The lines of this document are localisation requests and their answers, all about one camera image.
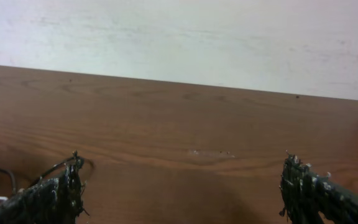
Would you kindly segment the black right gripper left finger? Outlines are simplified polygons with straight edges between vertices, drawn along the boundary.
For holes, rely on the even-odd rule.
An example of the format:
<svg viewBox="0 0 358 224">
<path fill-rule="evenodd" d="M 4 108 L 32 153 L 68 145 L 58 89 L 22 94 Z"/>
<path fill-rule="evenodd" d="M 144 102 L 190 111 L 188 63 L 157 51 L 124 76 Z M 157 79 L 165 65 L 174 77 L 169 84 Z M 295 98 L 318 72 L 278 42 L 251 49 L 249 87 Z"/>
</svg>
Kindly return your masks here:
<svg viewBox="0 0 358 224">
<path fill-rule="evenodd" d="M 80 179 L 85 159 L 75 151 L 22 192 L 0 203 L 0 224 L 75 223 L 86 210 Z"/>
</svg>

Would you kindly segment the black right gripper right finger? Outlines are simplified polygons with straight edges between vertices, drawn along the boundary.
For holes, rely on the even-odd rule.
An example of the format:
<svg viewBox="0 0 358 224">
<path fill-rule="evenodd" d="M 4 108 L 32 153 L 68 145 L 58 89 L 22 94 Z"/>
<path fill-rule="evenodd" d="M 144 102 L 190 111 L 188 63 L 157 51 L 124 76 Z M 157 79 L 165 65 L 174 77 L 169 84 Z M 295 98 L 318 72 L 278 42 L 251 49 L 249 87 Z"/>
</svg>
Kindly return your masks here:
<svg viewBox="0 0 358 224">
<path fill-rule="evenodd" d="M 320 176 L 294 154 L 284 160 L 279 189 L 284 202 L 279 215 L 292 223 L 358 224 L 358 195 Z"/>
</svg>

